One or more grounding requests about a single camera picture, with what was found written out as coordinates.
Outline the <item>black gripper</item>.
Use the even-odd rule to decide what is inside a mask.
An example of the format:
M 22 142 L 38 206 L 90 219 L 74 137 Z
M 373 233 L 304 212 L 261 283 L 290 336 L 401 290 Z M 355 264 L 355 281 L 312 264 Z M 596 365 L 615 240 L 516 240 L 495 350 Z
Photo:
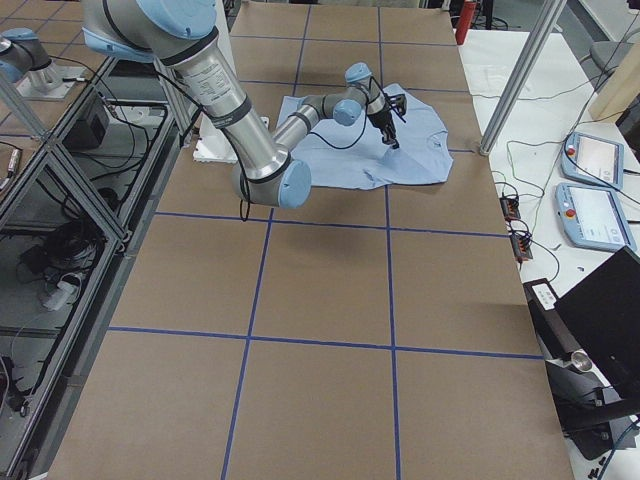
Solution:
M 380 110 L 369 115 L 371 124 L 380 131 L 382 141 L 385 145 L 392 149 L 399 148 L 399 142 L 396 138 L 396 130 L 393 122 L 392 114 L 389 110 Z

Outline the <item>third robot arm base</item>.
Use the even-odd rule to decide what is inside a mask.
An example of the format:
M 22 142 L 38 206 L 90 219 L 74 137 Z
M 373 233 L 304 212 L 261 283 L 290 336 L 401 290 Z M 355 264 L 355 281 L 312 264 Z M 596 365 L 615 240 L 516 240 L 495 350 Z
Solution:
M 85 69 L 56 63 L 29 28 L 1 33 L 1 75 L 31 100 L 58 101 L 85 79 Z

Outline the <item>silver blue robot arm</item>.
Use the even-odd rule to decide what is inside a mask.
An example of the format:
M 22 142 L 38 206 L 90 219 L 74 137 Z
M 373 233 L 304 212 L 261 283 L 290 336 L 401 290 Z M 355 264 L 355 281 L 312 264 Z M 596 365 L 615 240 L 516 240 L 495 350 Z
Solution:
M 292 150 L 322 120 L 350 126 L 365 115 L 384 144 L 399 146 L 393 119 L 404 116 L 406 99 L 386 94 L 364 63 L 346 71 L 344 92 L 303 99 L 270 133 L 218 47 L 215 2 L 85 1 L 82 8 L 89 48 L 118 59 L 160 61 L 182 76 L 236 153 L 234 187 L 247 203 L 291 209 L 306 202 L 311 170 Z

